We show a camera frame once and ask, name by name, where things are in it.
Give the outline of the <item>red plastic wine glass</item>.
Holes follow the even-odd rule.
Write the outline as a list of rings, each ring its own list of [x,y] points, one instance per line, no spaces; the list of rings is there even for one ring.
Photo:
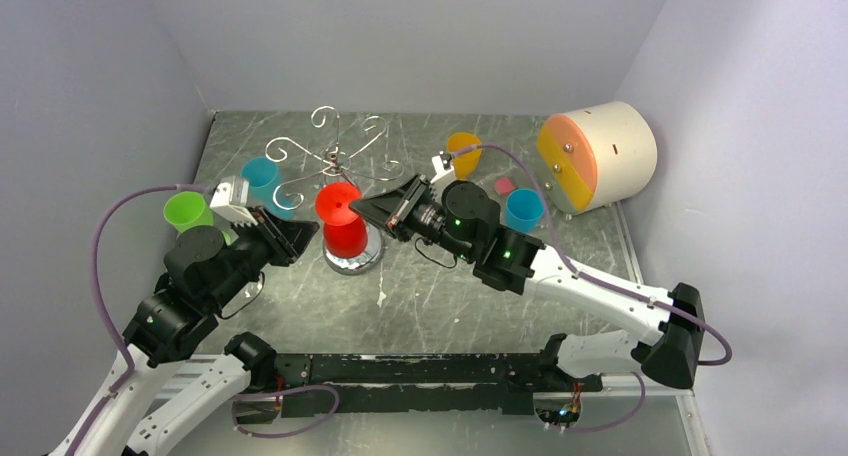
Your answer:
[[[350,204],[362,197],[352,184],[331,183],[315,199],[315,212],[323,223],[323,237],[329,253],[338,258],[359,256],[367,245],[365,221]]]

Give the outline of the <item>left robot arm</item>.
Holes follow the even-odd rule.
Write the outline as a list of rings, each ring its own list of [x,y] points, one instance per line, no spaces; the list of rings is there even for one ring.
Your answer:
[[[130,359],[116,359],[98,393],[56,455],[166,455],[219,406],[242,393],[278,390],[277,353],[252,333],[236,336],[224,355],[156,411],[161,388],[190,360],[223,320],[224,307],[267,266],[288,267],[320,226],[289,221],[249,207],[232,225],[228,245],[220,230],[194,227],[164,257],[166,271],[138,306],[121,336]]]

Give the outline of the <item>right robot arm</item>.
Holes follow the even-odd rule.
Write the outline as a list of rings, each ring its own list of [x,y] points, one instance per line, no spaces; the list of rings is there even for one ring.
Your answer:
[[[563,302],[614,326],[611,333],[557,337],[554,354],[539,365],[548,388],[630,371],[671,388],[693,387],[705,333],[697,288],[637,284],[568,262],[553,246],[501,224],[500,205],[471,182],[452,182],[438,193],[415,176],[349,207],[398,241],[418,236],[471,264],[473,276],[492,289]]]

